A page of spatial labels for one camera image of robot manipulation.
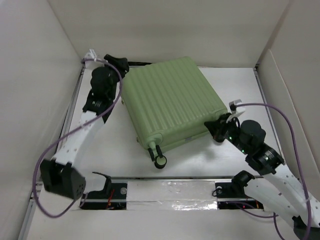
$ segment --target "screw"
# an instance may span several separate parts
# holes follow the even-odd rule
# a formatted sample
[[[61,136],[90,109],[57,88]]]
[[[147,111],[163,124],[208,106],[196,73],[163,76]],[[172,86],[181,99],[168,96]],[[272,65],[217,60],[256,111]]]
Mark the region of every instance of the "screw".
[[[217,193],[217,194],[222,194],[222,187],[221,187],[221,186],[218,186],[218,187],[216,188],[216,193]]]
[[[127,194],[127,189],[126,189],[125,187],[122,187],[122,188],[120,189],[120,193],[121,193],[122,195]]]

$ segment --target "suitcase wheel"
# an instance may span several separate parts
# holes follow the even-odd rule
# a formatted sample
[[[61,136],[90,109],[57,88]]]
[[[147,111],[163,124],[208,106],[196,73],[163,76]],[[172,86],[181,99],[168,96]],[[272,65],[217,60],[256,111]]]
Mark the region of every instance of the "suitcase wheel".
[[[156,156],[154,165],[157,169],[163,169],[167,164],[167,158],[162,155],[162,157]]]

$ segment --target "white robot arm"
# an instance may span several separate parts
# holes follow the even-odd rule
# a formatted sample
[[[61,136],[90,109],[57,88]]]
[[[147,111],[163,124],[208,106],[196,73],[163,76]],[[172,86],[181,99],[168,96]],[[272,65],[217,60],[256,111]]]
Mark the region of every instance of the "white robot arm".
[[[253,120],[245,120],[242,124],[236,116],[239,100],[229,104],[231,113],[220,116],[217,121],[205,122],[213,139],[223,142],[227,139],[243,154],[249,166],[264,179],[274,185],[280,192],[259,187],[259,180],[250,173],[241,171],[232,179],[234,191],[245,193],[281,216],[300,239],[320,239],[320,204],[315,197],[304,189],[293,175],[284,159],[270,146],[264,143],[266,132],[260,124]]]

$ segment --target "red wire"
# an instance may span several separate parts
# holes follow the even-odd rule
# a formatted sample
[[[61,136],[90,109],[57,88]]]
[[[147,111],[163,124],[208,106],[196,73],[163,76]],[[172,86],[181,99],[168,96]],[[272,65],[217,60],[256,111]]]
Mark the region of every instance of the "red wire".
[[[111,205],[111,204],[110,204],[110,201],[111,201],[111,199],[112,199],[112,196],[114,195],[114,192],[115,192],[115,190],[113,189],[112,192],[111,192],[110,197],[108,198],[108,204],[107,204],[106,208],[108,208],[108,207]]]

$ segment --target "suitcase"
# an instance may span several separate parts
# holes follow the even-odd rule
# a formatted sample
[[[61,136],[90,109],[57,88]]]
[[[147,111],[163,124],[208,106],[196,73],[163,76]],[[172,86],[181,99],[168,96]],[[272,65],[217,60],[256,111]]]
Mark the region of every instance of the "suitcase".
[[[123,79],[125,104],[137,141],[159,169],[164,152],[208,133],[227,108],[190,57],[130,69]]]

